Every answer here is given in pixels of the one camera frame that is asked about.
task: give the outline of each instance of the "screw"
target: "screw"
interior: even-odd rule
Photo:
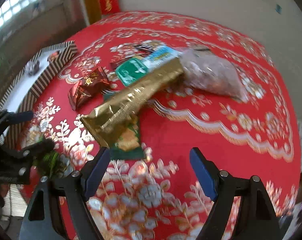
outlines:
[[[71,173],[72,177],[77,177],[80,175],[80,172],[79,171],[72,171]]]
[[[29,150],[24,151],[24,152],[23,152],[23,157],[27,156],[29,153],[30,153]]]
[[[47,176],[43,176],[43,177],[40,179],[41,182],[46,182],[47,180],[48,180],[48,177],[47,177]]]
[[[258,176],[256,176],[256,175],[252,176],[252,179],[255,182],[259,182],[260,181],[260,178]]]
[[[27,171],[27,168],[22,167],[22,168],[19,170],[19,175],[22,176],[26,171]]]
[[[229,175],[229,173],[227,171],[220,171],[220,175],[222,177],[227,177]]]

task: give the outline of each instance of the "red tablecloth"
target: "red tablecloth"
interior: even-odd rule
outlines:
[[[300,175],[297,124],[283,80],[263,46],[216,23],[154,12],[115,14],[70,40],[75,40],[80,53],[41,95],[22,138],[24,146],[45,132],[56,141],[56,149],[70,158],[70,169],[80,169],[99,150],[79,118],[103,99],[97,96],[77,113],[70,108],[68,90],[97,66],[107,72],[111,90],[122,89],[109,63],[136,53],[136,44],[204,44],[238,66],[250,95],[244,104],[190,87],[159,92],[140,112],[147,160],[112,161],[88,203],[105,239],[195,239],[212,203],[189,163],[192,147],[233,176],[260,176],[277,215],[292,209]],[[22,190],[26,198],[37,179],[34,176],[33,185]],[[72,239],[75,231],[63,198],[61,204]],[[230,237],[238,205],[235,198],[224,239]]]

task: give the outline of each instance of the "table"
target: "table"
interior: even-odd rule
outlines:
[[[258,175],[278,216],[292,210],[300,175],[297,124],[285,84],[262,45],[213,22],[158,12],[115,14],[70,40],[79,53],[40,96],[35,118],[21,136],[22,146],[37,141],[42,132],[54,139],[57,151],[70,160],[68,172],[80,169],[99,150],[79,119],[103,101],[99,95],[79,112],[72,111],[69,89],[98,66],[107,73],[110,90],[122,89],[109,63],[135,54],[136,44],[206,45],[236,64],[250,97],[244,104],[186,86],[157,93],[139,115],[147,159],[111,161],[96,196],[88,201],[105,239],[196,238],[212,202],[189,163],[192,147],[233,176]],[[32,185],[21,189],[26,199],[38,182],[34,172],[31,179]],[[223,239],[230,238],[239,201],[234,199]],[[60,202],[68,235],[77,239],[66,201]]]

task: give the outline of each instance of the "brown striped box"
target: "brown striped box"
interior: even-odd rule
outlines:
[[[46,48],[41,49],[37,52],[32,61],[36,61],[42,53],[44,52],[55,52],[60,50],[59,56],[52,62],[50,62],[49,66],[41,73],[41,75],[37,78],[37,80],[33,83],[29,92],[24,97],[22,103],[17,110],[17,113],[29,111],[33,109],[33,105],[36,100],[43,93],[44,89],[48,86],[48,84],[53,80],[56,74],[60,72],[60,70],[66,65],[66,63],[78,52],[77,46],[74,41],[67,41],[60,44],[52,45]],[[15,79],[14,85],[10,86],[11,90],[6,92],[6,95],[0,102],[0,111],[3,109],[4,104],[6,103],[7,98],[9,97],[11,91],[14,86],[18,83],[21,75],[19,73],[19,78]],[[3,135],[0,137],[0,144],[5,144],[8,148],[14,149],[16,147],[16,143],[18,141],[19,134],[21,133],[24,123],[19,123],[16,125],[11,125],[9,127],[7,135],[3,138]]]

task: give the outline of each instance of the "gold foil packaging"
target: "gold foil packaging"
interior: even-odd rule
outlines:
[[[110,147],[127,128],[130,116],[137,114],[157,91],[182,74],[183,67],[179,59],[174,58],[94,108],[81,121],[100,146]]]

